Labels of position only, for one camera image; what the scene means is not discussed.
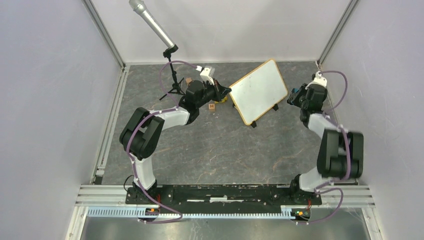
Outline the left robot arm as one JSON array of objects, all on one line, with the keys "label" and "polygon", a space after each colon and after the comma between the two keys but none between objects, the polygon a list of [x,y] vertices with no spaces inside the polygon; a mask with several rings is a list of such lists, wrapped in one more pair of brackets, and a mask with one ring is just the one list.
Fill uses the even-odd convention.
[{"label": "left robot arm", "polygon": [[191,124],[199,116],[200,107],[211,101],[220,102],[232,91],[217,80],[213,82],[192,81],[177,106],[172,108],[157,111],[137,108],[122,130],[119,142],[130,159],[134,177],[128,192],[145,204],[151,204],[157,198],[152,155],[162,132]]}]

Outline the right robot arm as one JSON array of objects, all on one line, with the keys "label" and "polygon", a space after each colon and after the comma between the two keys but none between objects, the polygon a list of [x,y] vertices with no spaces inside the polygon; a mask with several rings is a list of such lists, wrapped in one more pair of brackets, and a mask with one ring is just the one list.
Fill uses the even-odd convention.
[{"label": "right robot arm", "polygon": [[323,111],[327,89],[319,84],[293,88],[287,103],[300,109],[303,125],[320,138],[316,166],[290,183],[289,199],[302,204],[309,194],[334,182],[359,179],[364,168],[364,135],[337,124]]}]

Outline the blue whiteboard eraser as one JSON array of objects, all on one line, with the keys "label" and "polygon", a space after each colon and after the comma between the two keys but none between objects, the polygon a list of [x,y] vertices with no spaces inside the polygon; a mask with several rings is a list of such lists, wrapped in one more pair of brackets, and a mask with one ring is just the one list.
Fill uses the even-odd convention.
[{"label": "blue whiteboard eraser", "polygon": [[287,103],[292,106],[299,107],[299,88],[293,88],[290,92],[290,95],[287,99]]}]

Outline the yellow framed whiteboard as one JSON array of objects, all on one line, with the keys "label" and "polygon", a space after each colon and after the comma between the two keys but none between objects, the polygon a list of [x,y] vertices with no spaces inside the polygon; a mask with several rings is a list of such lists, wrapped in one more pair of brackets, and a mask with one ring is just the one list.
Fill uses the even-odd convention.
[{"label": "yellow framed whiteboard", "polygon": [[288,89],[274,59],[269,59],[229,87],[233,107],[243,123],[257,127],[257,120],[288,95]]}]

